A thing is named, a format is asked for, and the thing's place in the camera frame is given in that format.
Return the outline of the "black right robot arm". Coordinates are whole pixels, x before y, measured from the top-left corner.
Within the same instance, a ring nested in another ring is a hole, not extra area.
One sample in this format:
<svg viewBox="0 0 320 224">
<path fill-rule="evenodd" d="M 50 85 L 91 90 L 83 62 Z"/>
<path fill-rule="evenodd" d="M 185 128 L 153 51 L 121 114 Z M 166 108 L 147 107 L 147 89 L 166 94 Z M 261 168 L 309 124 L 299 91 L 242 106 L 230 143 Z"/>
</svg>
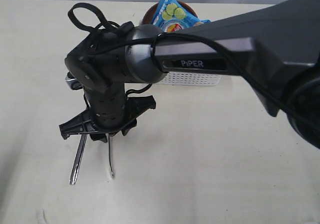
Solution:
<svg viewBox="0 0 320 224">
<path fill-rule="evenodd" d="M 295 132 L 320 145 L 320 0 L 279 4 L 167 33 L 153 24 L 117 25 L 94 5 L 80 2 L 99 19 L 86 26 L 69 10 L 68 17 L 88 32 L 65 58 L 66 81 L 82 89 L 86 110 L 60 124 L 71 135 L 126 135 L 137 118 L 155 109 L 152 96 L 126 90 L 127 83 L 147 87 L 171 72 L 242 77 L 267 113 L 286 113 Z"/>
</svg>

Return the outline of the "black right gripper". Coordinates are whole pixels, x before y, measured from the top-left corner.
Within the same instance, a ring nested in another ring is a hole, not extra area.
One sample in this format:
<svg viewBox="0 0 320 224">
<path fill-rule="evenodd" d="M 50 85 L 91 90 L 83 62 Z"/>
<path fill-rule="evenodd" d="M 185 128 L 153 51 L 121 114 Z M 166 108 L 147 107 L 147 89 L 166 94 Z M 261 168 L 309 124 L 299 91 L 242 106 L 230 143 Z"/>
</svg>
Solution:
<svg viewBox="0 0 320 224">
<path fill-rule="evenodd" d="M 152 96 L 130 97 L 126 100 L 124 110 L 116 115 L 94 115 L 86 109 L 69 121 L 60 124 L 59 130 L 63 139 L 71 135 L 89 134 L 92 141 L 108 142 L 106 134 L 115 135 L 121 132 L 126 136 L 137 126 L 137 118 L 149 109 L 155 109 L 156 102 Z"/>
</svg>

